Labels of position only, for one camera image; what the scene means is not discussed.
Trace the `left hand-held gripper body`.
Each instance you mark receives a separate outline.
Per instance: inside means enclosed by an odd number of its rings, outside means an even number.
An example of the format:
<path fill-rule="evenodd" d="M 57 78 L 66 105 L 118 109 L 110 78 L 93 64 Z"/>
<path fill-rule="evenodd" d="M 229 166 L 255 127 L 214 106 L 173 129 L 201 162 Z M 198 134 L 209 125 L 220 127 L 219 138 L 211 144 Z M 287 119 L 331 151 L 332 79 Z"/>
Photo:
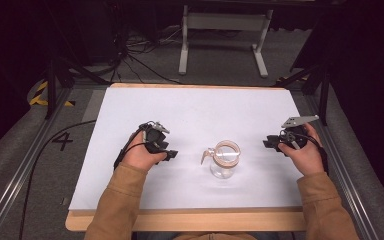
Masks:
<path fill-rule="evenodd" d="M 143 142 L 149 153 L 155 154 L 167 150 L 161 149 L 160 144 L 165 141 L 166 134 L 169 134 L 170 131 L 161 123 L 149 121 L 141 124 L 139 129 L 143 131 Z"/>

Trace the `white metal stand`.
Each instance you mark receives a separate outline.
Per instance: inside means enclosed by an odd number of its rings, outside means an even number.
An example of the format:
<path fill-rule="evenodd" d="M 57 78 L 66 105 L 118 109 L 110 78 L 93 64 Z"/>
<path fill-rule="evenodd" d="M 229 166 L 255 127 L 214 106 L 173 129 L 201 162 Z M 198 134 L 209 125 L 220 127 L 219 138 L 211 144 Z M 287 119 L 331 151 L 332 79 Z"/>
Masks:
<path fill-rule="evenodd" d="M 252 45 L 255 62 L 262 78 L 268 76 L 262 48 L 269 31 L 273 11 L 268 10 L 262 15 L 226 14 L 226 13 L 196 13 L 190 12 L 187 5 L 183 7 L 182 16 L 182 47 L 180 53 L 178 73 L 185 75 L 188 64 L 188 31 L 196 30 L 233 30 L 259 32 L 260 37 L 256 44 Z"/>

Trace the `person's left hand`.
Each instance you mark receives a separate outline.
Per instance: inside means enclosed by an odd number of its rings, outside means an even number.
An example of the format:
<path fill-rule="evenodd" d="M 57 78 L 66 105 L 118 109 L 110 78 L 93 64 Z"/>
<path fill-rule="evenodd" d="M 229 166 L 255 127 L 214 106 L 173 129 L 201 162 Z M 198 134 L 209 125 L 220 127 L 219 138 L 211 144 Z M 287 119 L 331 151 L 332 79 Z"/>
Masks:
<path fill-rule="evenodd" d="M 167 154 L 165 152 L 151 154 L 143 144 L 143 132 L 138 133 L 127 147 L 122 163 L 132 167 L 149 171 L 156 163 L 163 161 Z"/>

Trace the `white table mat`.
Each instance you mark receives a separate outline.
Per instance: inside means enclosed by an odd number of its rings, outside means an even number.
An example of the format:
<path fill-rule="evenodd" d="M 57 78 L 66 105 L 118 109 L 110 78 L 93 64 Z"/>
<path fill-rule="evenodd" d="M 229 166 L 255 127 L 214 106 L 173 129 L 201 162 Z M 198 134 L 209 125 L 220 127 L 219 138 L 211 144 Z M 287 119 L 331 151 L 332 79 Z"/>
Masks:
<path fill-rule="evenodd" d="M 154 166 L 141 198 L 144 209 L 290 207 L 301 203 L 299 171 L 291 160 L 263 145 L 296 116 L 287 90 L 227 88 L 107 89 L 70 207 L 93 210 L 113 164 L 138 126 L 158 121 L 175 158 Z M 228 179 L 210 171 L 202 156 L 223 140 L 241 149 Z"/>

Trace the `yellow black hazard tape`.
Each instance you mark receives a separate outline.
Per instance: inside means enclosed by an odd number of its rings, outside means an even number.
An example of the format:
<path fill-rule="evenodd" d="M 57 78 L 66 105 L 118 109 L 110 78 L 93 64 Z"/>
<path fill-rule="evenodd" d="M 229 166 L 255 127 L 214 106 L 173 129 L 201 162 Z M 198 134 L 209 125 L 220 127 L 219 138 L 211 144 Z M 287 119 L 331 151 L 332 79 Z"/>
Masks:
<path fill-rule="evenodd" d="M 48 86 L 48 82 L 46 80 L 40 83 L 32 99 L 29 101 L 30 105 L 41 105 L 41 106 L 48 105 L 48 101 L 41 98 L 47 86 Z"/>

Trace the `person's right hand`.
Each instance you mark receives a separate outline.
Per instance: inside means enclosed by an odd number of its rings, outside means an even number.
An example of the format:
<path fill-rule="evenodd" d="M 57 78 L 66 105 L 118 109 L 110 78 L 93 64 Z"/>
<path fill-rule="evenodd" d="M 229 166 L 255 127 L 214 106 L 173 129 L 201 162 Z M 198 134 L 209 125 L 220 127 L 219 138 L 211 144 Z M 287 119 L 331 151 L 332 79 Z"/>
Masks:
<path fill-rule="evenodd" d="M 320 142 L 316 130 L 309 123 L 305 123 L 304 127 L 307 130 L 308 135 L 315 139 L 316 144 L 308 141 L 307 144 L 299 150 L 290 148 L 283 143 L 280 143 L 278 147 L 284 154 L 291 158 L 295 167 L 304 176 L 322 173 L 324 167 L 319 152 L 319 147 L 322 146 L 322 143 Z"/>

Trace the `black tripod stand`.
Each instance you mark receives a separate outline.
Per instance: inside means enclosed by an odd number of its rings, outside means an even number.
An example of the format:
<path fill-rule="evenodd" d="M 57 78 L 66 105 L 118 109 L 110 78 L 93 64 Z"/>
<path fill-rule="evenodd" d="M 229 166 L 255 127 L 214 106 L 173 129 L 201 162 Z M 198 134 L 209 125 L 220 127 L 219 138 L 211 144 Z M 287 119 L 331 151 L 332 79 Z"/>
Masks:
<path fill-rule="evenodd" d="M 98 85 L 109 85 L 108 81 L 105 81 L 97 74 L 87 70 L 83 66 L 76 64 L 67 58 L 53 57 L 50 61 L 47 69 L 46 80 L 48 83 L 48 106 L 45 119 L 50 119 L 57 109 L 57 83 L 60 83 L 63 89 L 69 89 L 74 86 L 75 80 L 73 74 L 70 72 L 74 69 L 78 74 L 86 77 Z"/>
<path fill-rule="evenodd" d="M 285 88 L 286 86 L 298 81 L 299 79 L 302 79 L 305 76 L 307 76 L 307 80 L 301 87 L 301 92 L 304 95 L 313 95 L 317 89 L 320 89 L 318 115 L 322 124 L 326 126 L 327 101 L 330 85 L 330 73 L 328 71 L 327 64 L 313 65 L 289 77 L 281 77 L 274 84 L 274 87 Z"/>

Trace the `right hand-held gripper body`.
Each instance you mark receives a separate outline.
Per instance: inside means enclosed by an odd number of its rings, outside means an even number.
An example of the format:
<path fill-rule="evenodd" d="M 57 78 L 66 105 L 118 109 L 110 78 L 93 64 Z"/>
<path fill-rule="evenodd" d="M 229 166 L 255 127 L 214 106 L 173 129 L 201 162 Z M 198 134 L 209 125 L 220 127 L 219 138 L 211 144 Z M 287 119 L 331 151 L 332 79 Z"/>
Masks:
<path fill-rule="evenodd" d="M 282 124 L 280 141 L 296 150 L 303 148 L 310 139 L 304 124 L 318 119 L 318 115 L 290 117 Z"/>

